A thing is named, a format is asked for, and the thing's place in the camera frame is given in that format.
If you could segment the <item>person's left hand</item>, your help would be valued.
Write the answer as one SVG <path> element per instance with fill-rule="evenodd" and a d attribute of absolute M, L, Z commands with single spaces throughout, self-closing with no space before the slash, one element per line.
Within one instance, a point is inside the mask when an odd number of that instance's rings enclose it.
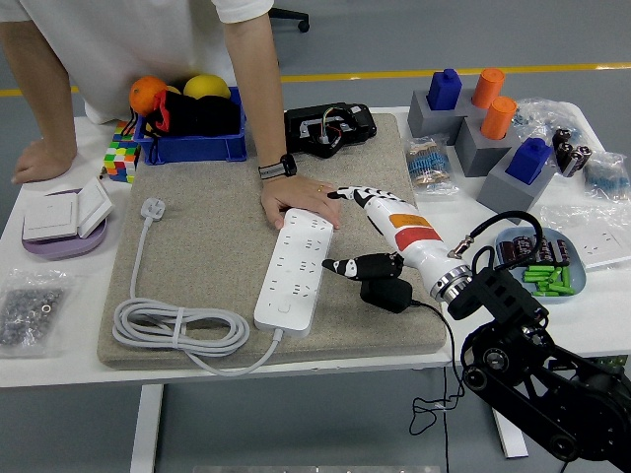
<path fill-rule="evenodd" d="M 260 202 L 268 222 L 276 230 L 283 228 L 284 213 L 291 208 L 318 214 L 339 229 L 341 204 L 328 197 L 334 190 L 329 183 L 302 175 L 279 176 L 262 182 Z"/>

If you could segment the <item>person's right hand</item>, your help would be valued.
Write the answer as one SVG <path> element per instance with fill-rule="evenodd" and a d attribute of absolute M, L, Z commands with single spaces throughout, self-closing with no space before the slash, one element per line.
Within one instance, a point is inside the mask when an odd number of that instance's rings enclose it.
<path fill-rule="evenodd" d="M 56 178 L 71 168 L 76 155 L 75 143 L 53 145 L 44 139 L 33 141 L 18 157 L 12 182 L 24 184 Z"/>

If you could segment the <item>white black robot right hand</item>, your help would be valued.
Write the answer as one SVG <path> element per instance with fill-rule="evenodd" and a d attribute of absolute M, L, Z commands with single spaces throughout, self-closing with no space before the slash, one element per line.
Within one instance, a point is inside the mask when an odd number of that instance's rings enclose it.
<path fill-rule="evenodd" d="M 449 256 L 447 246 L 418 209 L 394 194 L 372 187 L 349 186 L 330 192 L 328 197 L 355 201 L 392 252 L 344 260 L 325 259 L 324 268 L 354 281 L 396 278 L 403 267 L 414 268 L 421 274 L 426 291 L 433 296 L 441 294 L 455 279 L 471 275 L 468 265 Z"/>

